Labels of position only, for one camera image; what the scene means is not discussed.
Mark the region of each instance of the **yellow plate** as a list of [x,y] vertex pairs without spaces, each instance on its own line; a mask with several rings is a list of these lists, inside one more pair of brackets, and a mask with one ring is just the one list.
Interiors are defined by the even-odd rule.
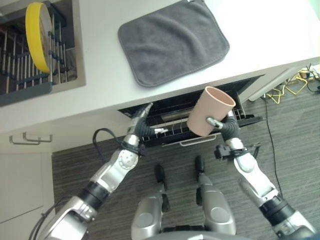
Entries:
[[44,73],[50,72],[49,32],[53,29],[45,4],[33,2],[25,13],[25,32],[29,52],[35,66]]

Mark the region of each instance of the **drawer handle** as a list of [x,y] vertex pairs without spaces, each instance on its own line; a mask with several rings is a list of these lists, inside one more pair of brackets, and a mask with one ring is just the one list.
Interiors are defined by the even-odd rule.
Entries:
[[9,136],[9,142],[13,145],[40,145],[40,143],[51,143],[53,140],[53,135],[49,135],[49,140],[42,140],[41,137],[38,137],[38,139],[30,139],[27,138],[27,133],[24,132],[22,134],[22,138],[25,140],[25,142],[17,142],[14,141],[14,137],[11,135]]
[[9,136],[9,142],[13,145],[40,145],[40,142],[31,143],[31,142],[16,142],[14,141],[13,136]]
[[35,143],[51,143],[51,142],[52,142],[52,139],[53,139],[52,134],[50,134],[49,140],[41,140],[40,137],[38,137],[37,140],[36,140],[36,139],[30,139],[30,138],[27,138],[27,133],[26,133],[26,132],[24,132],[24,133],[22,134],[22,137],[23,137],[23,140],[25,140],[25,141],[27,141],[27,142],[35,142]]
[[179,144],[182,147],[192,146],[192,145],[196,145],[196,144],[202,144],[202,143],[216,140],[217,135],[219,135],[219,134],[220,133],[218,132],[218,133],[214,133],[209,136],[206,136],[206,137],[200,136],[200,137],[196,137],[196,138],[192,138],[192,139],[187,139],[187,140],[180,141]]

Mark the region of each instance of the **microfiber cloth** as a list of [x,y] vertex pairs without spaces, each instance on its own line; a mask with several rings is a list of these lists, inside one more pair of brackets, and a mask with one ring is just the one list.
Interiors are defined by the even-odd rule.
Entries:
[[181,0],[127,22],[118,37],[136,81],[145,87],[210,67],[230,48],[203,0]]

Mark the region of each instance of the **dishwasher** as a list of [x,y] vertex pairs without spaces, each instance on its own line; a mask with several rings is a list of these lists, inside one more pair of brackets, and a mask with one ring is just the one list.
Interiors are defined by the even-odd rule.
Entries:
[[[216,88],[229,94],[235,101],[233,114],[237,119],[239,127],[255,124],[263,120],[261,116],[247,114],[239,100],[239,94],[243,92],[249,85],[261,76],[242,79]],[[187,120],[193,107],[200,98],[202,90],[158,100],[153,102],[153,106],[146,118],[148,126],[154,128],[166,128],[168,132],[154,134],[149,137],[143,137],[142,141],[146,147],[168,146],[179,144],[182,147],[196,145],[204,142],[213,141],[220,133],[213,129],[210,135],[202,137],[194,134],[187,126]],[[135,112],[143,106],[135,105],[123,109],[119,109],[121,113],[132,118]]]

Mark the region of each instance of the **kitchen counter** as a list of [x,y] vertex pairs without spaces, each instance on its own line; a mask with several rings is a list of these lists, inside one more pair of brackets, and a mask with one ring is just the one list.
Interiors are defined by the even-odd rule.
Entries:
[[176,0],[74,0],[78,77],[85,86],[0,108],[0,133],[94,111],[164,99],[257,76],[263,70],[320,56],[320,21],[304,0],[206,0],[230,43],[220,63],[158,87],[134,80],[119,27]]

